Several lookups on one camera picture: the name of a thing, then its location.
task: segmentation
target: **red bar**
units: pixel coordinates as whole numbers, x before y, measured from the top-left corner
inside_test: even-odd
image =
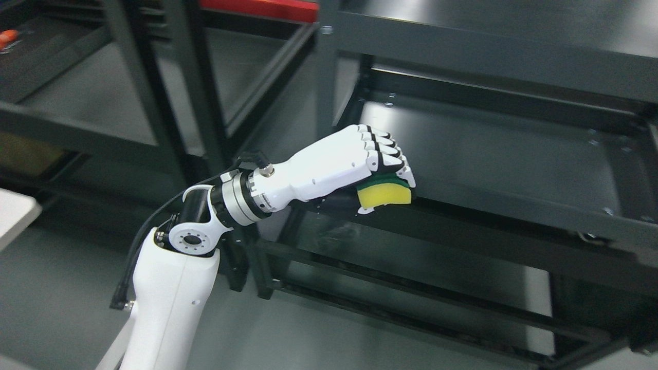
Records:
[[[300,0],[200,0],[202,8],[313,23],[318,5]]]

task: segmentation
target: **orange object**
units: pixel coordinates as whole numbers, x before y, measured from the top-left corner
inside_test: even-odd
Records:
[[[302,0],[199,0],[201,7],[313,23],[318,4]]]
[[[0,34],[0,50],[4,49],[8,44],[16,41],[18,38],[18,31],[7,30]]]

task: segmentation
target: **robotic hand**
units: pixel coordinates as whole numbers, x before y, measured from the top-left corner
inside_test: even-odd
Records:
[[[188,188],[181,213],[147,235],[133,273],[137,298],[128,306],[134,328],[122,370],[185,367],[218,270],[215,248],[225,232],[265,219],[293,199],[309,201],[350,185],[357,188],[360,214],[379,205],[410,203],[416,186],[390,134],[362,124],[327,136],[283,163],[256,165],[222,173],[220,186]]]

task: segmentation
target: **white table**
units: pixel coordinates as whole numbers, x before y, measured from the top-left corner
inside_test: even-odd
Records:
[[[0,251],[25,230],[40,213],[41,206],[36,199],[0,189]]]

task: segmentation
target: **robot finger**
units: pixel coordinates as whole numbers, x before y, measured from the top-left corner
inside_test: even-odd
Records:
[[[361,133],[361,140],[364,142],[367,141],[373,141],[381,145],[386,145],[388,147],[395,148],[397,146],[397,143],[393,139],[385,138],[383,136],[377,136],[373,134],[372,132],[363,132]]]
[[[404,164],[402,168],[396,172],[397,177],[402,178],[403,180],[406,180],[407,183],[409,184],[410,188],[415,188],[416,187],[416,179],[413,176],[413,172],[411,171],[411,167],[409,166],[409,162],[407,161],[406,156],[402,156],[400,158],[402,160],[402,163]]]
[[[379,137],[382,137],[382,138],[387,138],[387,139],[391,138],[391,134],[389,132],[378,130],[378,129],[376,129],[372,126],[369,126],[367,124],[358,124],[357,125],[357,130],[359,132],[362,132],[362,133],[363,132],[370,132],[371,134],[374,134],[375,136],[379,136]]]
[[[376,150],[376,151],[381,151],[384,154],[391,155],[396,158],[400,158],[402,155],[402,152],[399,150],[399,147],[390,147],[387,145],[380,145],[379,142],[376,142],[374,140],[367,140],[363,142],[363,148],[365,150]]]
[[[368,150],[366,161],[370,171],[377,173],[397,172],[405,166],[400,158],[377,150]]]

